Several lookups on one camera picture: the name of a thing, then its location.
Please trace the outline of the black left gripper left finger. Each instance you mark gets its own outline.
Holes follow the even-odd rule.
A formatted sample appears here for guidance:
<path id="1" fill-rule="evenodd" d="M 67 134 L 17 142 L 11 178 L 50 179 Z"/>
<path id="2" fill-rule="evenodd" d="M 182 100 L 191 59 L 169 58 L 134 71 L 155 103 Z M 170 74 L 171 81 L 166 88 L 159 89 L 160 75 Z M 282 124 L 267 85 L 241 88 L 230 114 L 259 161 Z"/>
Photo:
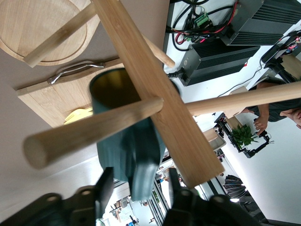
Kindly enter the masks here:
<path id="1" fill-rule="evenodd" d="M 113 168 L 107 167 L 94 186 L 79 188 L 68 199 L 48 193 L 10 216 L 2 226 L 95 226 L 114 189 Z"/>

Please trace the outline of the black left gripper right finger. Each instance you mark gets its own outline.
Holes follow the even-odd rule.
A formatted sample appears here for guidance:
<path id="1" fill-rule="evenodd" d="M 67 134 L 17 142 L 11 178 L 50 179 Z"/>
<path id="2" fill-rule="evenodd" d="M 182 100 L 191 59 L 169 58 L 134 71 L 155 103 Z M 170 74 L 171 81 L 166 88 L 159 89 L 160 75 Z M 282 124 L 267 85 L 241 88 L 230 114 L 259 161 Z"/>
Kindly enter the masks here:
<path id="1" fill-rule="evenodd" d="M 208 201 L 196 191 L 182 187 L 177 170 L 169 170 L 172 207 L 164 219 L 165 226 L 260 226 L 261 224 L 225 195 L 214 195 Z"/>

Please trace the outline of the person hand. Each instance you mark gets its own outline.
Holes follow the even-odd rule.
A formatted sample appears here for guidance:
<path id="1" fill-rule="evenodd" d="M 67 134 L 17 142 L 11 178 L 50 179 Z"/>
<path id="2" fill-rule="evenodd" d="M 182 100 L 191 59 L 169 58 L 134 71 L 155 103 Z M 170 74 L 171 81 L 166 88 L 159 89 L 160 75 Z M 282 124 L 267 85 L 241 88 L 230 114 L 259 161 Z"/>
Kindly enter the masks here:
<path id="1" fill-rule="evenodd" d="M 257 130 L 257 135 L 260 135 L 268 125 L 268 118 L 260 116 L 254 121 L 255 129 Z"/>

